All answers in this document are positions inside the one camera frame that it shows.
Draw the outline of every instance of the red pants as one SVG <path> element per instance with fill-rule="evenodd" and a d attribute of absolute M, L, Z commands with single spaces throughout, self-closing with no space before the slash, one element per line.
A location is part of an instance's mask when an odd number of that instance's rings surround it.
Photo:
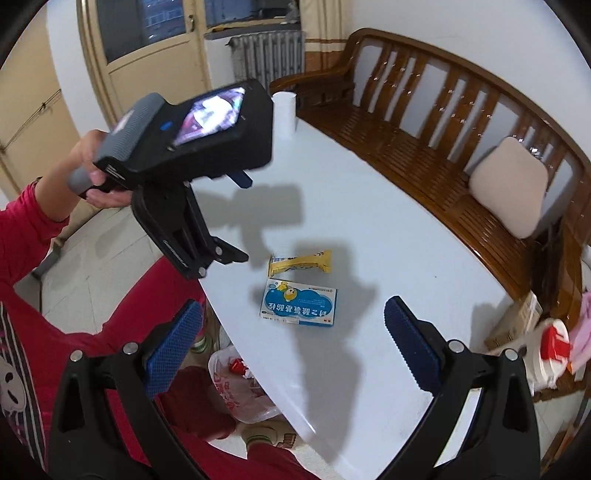
<path fill-rule="evenodd" d="M 31 322 L 26 332 L 19 328 L 34 373 L 46 438 L 57 386 L 73 350 L 101 356 L 118 351 L 132 340 L 142 342 L 155 325 L 170 321 L 188 299 L 204 303 L 201 285 L 185 280 L 161 258 L 121 301 L 97 335 L 66 335 L 44 319 Z M 177 374 L 169 391 L 160 395 L 158 401 L 181 443 L 212 480 L 318 480 L 284 449 L 255 444 L 248 452 L 248 460 L 244 460 L 209 445 L 206 440 L 224 436 L 234 427 L 229 415 L 218 413 L 209 403 L 206 395 L 209 385 L 211 379 L 204 369 L 187 368 Z M 111 409 L 129 453 L 134 459 L 146 462 L 119 399 L 112 393 Z"/>

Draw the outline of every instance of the blue gripper pad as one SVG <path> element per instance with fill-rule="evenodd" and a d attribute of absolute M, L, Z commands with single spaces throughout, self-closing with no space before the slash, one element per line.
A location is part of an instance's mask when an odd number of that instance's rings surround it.
<path fill-rule="evenodd" d="M 442 365 L 421 332 L 421 321 L 417 320 L 400 297 L 392 297 L 386 302 L 384 320 L 419 388 L 437 395 L 441 389 Z"/>
<path fill-rule="evenodd" d="M 199 302 L 186 304 L 177 313 L 167 336 L 145 363 L 144 388 L 149 398 L 166 392 L 203 324 Z"/>

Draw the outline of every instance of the trash bag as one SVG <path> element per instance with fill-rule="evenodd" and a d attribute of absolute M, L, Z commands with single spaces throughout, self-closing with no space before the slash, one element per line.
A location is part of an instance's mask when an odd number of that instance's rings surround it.
<path fill-rule="evenodd" d="M 240 354 L 233 345 L 214 352 L 209 359 L 209 374 L 230 414 L 242 423 L 257 423 L 281 412 L 265 393 L 256 378 L 244 378 L 230 372 L 230 364 Z"/>

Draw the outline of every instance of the oval table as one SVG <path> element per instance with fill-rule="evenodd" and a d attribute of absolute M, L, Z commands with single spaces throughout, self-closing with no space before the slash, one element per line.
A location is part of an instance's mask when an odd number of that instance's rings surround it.
<path fill-rule="evenodd" d="M 474 254 L 415 200 L 354 153 L 303 121 L 276 141 L 254 185 L 198 179 L 193 188 L 212 235 L 246 251 L 213 264 L 205 292 L 236 348 L 298 434 L 347 480 L 374 480 L 426 411 L 421 391 L 384 326 L 400 295 L 446 339 L 480 348 L 511 303 Z M 338 288 L 330 328 L 259 317 L 273 254 L 333 252 L 333 269 L 279 275 Z M 472 393 L 440 462 L 469 426 Z"/>

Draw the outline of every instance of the red sleeve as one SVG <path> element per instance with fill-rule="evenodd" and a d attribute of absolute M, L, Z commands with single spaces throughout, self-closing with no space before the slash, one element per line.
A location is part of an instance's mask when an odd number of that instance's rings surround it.
<path fill-rule="evenodd" d="M 0 281 L 14 285 L 37 267 L 68 221 L 48 218 L 35 198 L 35 183 L 27 186 L 0 212 Z"/>

